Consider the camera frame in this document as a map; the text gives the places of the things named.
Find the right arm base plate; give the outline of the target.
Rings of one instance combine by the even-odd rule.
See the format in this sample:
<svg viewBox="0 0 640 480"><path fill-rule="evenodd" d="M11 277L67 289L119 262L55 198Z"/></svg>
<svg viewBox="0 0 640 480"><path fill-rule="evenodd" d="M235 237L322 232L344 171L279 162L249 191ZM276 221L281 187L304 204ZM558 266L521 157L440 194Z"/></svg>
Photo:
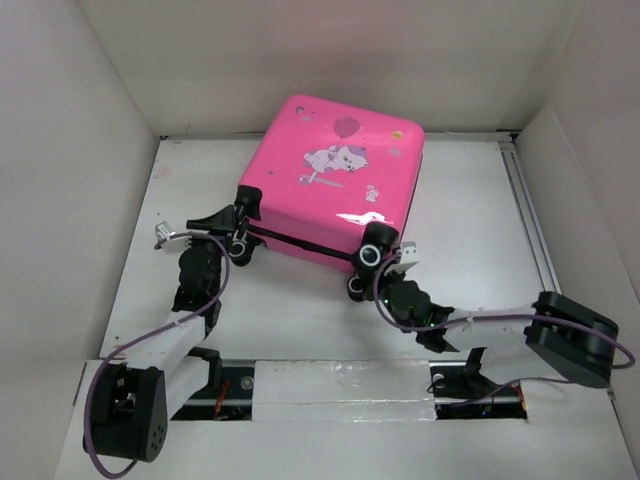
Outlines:
<svg viewBox="0 0 640 480"><path fill-rule="evenodd" d="M460 362L430 365L426 391L433 396L437 420L526 420L519 385L498 389L476 369Z"/></svg>

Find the pink suitcase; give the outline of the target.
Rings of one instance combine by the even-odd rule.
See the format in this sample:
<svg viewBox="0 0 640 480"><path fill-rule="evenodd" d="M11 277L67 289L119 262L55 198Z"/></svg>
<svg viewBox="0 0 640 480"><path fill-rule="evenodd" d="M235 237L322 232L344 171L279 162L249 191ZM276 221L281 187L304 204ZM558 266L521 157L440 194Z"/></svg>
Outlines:
<svg viewBox="0 0 640 480"><path fill-rule="evenodd" d="M232 261L259 245L348 273L354 301L399 245L423 158L417 123L317 98L288 98L236 191Z"/></svg>

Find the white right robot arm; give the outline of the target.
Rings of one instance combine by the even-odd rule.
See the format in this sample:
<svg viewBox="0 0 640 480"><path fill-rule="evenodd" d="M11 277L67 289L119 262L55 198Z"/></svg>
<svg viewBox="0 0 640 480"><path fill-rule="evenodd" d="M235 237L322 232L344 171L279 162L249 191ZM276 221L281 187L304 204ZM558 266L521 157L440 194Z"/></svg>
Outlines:
<svg viewBox="0 0 640 480"><path fill-rule="evenodd" d="M462 381L473 393L524 378L558 380L605 389L614 369L618 325L552 291L530 305L464 311L434 303L414 281L379 289L376 305L404 333L436 354L467 352Z"/></svg>

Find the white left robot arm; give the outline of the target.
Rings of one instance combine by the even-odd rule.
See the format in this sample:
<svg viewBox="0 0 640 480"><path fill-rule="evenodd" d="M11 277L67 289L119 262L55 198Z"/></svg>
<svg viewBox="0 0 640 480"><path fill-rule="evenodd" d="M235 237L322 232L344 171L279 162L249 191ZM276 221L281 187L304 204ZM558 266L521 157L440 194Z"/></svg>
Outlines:
<svg viewBox="0 0 640 480"><path fill-rule="evenodd" d="M165 323L116 347L91 380L83 449L93 463L102 456L154 461L171 417L193 394L208 397L222 387L218 352L200 344L220 315L242 212L228 205L188 221L183 232L156 226L155 249L180 254L178 287Z"/></svg>

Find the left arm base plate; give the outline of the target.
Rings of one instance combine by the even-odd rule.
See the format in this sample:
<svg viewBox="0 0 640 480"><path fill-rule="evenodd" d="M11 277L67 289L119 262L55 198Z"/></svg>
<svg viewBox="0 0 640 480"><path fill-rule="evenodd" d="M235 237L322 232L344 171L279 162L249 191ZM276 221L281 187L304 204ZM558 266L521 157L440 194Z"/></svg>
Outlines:
<svg viewBox="0 0 640 480"><path fill-rule="evenodd" d="M193 394L172 416L173 421L250 421L255 385L254 362L222 364L218 387Z"/></svg>

